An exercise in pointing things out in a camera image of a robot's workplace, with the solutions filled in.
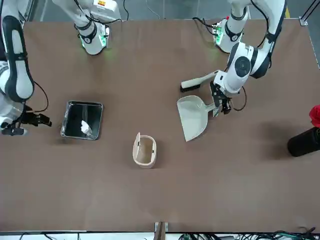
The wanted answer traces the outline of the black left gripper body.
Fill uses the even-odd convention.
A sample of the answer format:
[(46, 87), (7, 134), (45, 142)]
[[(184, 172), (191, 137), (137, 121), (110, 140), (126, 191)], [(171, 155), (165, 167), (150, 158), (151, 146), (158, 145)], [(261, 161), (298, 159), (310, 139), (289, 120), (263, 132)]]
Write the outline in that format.
[(218, 83), (214, 83), (214, 81), (212, 80), (209, 83), (209, 86), (211, 90), (212, 99), (214, 102), (218, 102), (220, 100), (228, 101), (229, 98), (223, 93), (223, 88), (221, 85), (219, 85)]

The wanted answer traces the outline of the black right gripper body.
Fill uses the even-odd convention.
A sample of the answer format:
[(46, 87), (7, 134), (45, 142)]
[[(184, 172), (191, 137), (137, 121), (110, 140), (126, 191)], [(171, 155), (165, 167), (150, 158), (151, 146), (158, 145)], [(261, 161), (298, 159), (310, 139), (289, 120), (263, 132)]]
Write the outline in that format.
[(34, 112), (23, 112), (21, 116), (15, 121), (14, 126), (20, 128), (21, 124), (38, 126), (37, 115)]

